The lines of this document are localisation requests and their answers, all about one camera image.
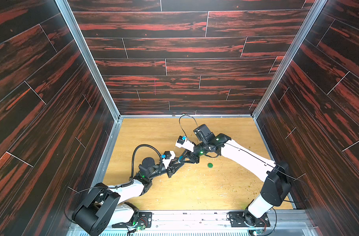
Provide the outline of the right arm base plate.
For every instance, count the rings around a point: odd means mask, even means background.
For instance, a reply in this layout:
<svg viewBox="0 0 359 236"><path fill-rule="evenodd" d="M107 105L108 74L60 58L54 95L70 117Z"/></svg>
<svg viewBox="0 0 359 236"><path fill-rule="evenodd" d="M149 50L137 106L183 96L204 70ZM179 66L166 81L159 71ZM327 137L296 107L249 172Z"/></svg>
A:
<svg viewBox="0 0 359 236"><path fill-rule="evenodd" d="M261 218L256 218L247 211L230 211L226 217L232 228L268 228L271 226L266 213Z"/></svg>

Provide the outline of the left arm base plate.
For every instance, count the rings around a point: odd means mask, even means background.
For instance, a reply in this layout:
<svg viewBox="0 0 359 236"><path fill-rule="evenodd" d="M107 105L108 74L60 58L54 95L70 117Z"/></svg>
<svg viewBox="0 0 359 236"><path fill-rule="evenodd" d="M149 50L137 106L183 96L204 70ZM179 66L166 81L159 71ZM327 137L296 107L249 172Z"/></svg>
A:
<svg viewBox="0 0 359 236"><path fill-rule="evenodd" d="M144 230L151 228L153 213L149 211L135 212L132 217L125 222L117 222L112 225L112 228L135 228L138 230Z"/></svg>

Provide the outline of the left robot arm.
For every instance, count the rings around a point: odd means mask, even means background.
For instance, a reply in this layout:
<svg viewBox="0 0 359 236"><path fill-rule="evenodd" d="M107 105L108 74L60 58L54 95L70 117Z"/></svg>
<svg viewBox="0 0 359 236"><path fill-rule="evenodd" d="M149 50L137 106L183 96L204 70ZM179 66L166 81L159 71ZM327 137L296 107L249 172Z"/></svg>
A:
<svg viewBox="0 0 359 236"><path fill-rule="evenodd" d="M183 156L174 158L165 154L158 164L147 157L128 183L116 186L98 183L85 190L86 196L73 211L71 220L90 236L99 236L107 228L125 227L128 233L146 228L148 217L128 200L147 193L155 177L171 177L184 164Z"/></svg>

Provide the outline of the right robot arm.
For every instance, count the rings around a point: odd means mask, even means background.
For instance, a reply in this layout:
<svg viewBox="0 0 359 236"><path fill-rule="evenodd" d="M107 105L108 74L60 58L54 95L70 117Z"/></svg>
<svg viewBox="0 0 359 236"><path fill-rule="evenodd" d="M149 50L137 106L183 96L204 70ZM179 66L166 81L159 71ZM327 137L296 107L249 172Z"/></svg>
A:
<svg viewBox="0 0 359 236"><path fill-rule="evenodd" d="M183 157L200 157L214 152L244 167L264 184L258 197L244 210L244 222L255 226L259 219L272 207L279 207L292 188L289 166L285 162L276 163L249 151L225 134L201 138L202 142L195 145L186 137L180 136L176 146L186 149Z"/></svg>

